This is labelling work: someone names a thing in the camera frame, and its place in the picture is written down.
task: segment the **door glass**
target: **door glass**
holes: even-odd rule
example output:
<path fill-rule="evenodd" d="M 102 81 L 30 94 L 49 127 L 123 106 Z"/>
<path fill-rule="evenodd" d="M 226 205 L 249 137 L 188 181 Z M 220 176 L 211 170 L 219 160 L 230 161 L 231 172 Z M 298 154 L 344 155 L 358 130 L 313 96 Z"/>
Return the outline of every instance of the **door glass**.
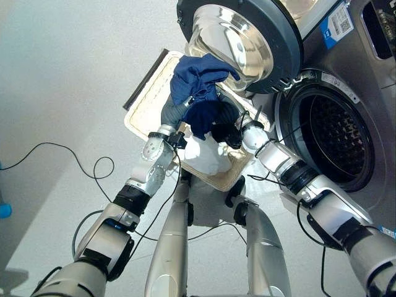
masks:
<path fill-rule="evenodd" d="M 266 78 L 273 68 L 271 49 L 260 31 L 237 12 L 215 4 L 196 10 L 188 46 L 191 56 L 207 53 L 236 69 L 241 79 L 230 75 L 225 81 L 236 91 Z"/>

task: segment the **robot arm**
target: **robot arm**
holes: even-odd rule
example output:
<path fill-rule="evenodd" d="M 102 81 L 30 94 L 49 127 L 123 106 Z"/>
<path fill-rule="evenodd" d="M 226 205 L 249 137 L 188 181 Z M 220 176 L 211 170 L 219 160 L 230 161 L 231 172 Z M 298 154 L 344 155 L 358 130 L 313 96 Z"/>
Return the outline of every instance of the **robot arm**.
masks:
<path fill-rule="evenodd" d="M 161 187 L 174 148 L 185 146 L 182 134 L 162 125 L 149 134 L 131 178 L 82 238 L 74 263 L 61 269 L 32 296 L 101 297 L 107 281 L 117 279 L 129 261 L 134 231 L 149 200 Z"/>
<path fill-rule="evenodd" d="M 243 145 L 306 208 L 309 224 L 329 247 L 344 250 L 368 296 L 396 292 L 396 244 L 372 226 L 368 213 L 283 144 L 269 140 L 247 117 Z"/>

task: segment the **laundry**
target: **laundry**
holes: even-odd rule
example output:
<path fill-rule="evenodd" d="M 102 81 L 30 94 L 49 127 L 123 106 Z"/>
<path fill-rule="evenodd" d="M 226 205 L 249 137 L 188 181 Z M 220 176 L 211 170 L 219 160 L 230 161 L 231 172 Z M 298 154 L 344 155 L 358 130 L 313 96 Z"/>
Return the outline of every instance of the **laundry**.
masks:
<path fill-rule="evenodd" d="M 194 136 L 204 140 L 221 108 L 216 83 L 223 82 L 231 74 L 239 80 L 238 73 L 226 62 L 211 54 L 202 58 L 183 56 L 174 69 L 170 83 L 171 98 L 175 105 L 192 97 L 192 106 L 183 114 L 183 121 L 191 126 Z"/>

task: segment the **dark blue clothing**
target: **dark blue clothing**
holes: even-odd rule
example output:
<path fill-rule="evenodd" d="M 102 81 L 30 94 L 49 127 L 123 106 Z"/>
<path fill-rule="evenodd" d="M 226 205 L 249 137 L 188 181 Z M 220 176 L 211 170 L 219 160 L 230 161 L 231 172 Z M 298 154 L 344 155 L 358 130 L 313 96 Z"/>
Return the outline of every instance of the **dark blue clothing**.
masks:
<path fill-rule="evenodd" d="M 202 58 L 183 56 L 174 69 L 171 79 L 171 97 L 175 105 L 184 103 L 189 96 L 193 104 L 183 114 L 183 121 L 191 126 L 192 133 L 205 139 L 216 120 L 222 102 L 216 94 L 216 82 L 223 82 L 231 74 L 239 80 L 239 75 L 231 65 L 211 54 Z"/>

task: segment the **gray floor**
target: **gray floor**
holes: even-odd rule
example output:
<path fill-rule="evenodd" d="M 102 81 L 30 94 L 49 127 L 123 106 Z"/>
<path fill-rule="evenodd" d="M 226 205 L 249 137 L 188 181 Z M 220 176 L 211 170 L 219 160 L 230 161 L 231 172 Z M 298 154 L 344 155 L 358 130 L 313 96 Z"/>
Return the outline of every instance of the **gray floor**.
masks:
<path fill-rule="evenodd" d="M 0 7 L 1 163 L 15 163 L 43 141 L 70 146 L 89 172 L 97 158 L 111 156 L 114 173 L 101 184 L 114 197 L 143 145 L 124 127 L 121 107 L 162 48 L 184 48 L 176 1 L 2 0 Z M 109 167 L 104 161 L 98 171 L 105 174 Z M 258 164 L 246 171 L 263 174 Z M 138 230 L 148 226 L 174 179 L 175 174 L 149 203 Z M 208 191 L 196 183 L 197 226 L 189 229 L 191 235 L 231 215 L 219 195 L 199 195 L 199 189 Z M 13 296 L 29 296 L 53 267 L 72 260 L 78 222 L 106 200 L 69 152 L 50 146 L 1 172 L 0 190 L 1 201 L 11 203 L 14 211 L 0 220 L 0 296 L 10 296 L 11 289 Z M 322 296 L 322 249 L 283 208 L 277 187 L 249 180 L 246 194 L 260 203 L 278 230 L 293 296 Z M 159 234 L 167 209 L 149 235 Z M 107 296 L 143 296 L 154 247 L 142 242 L 122 276 L 108 284 Z M 325 287 L 332 296 L 364 296 L 346 255 L 329 251 L 326 261 Z M 244 244 L 232 227 L 189 243 L 188 285 L 194 295 L 247 292 Z"/>

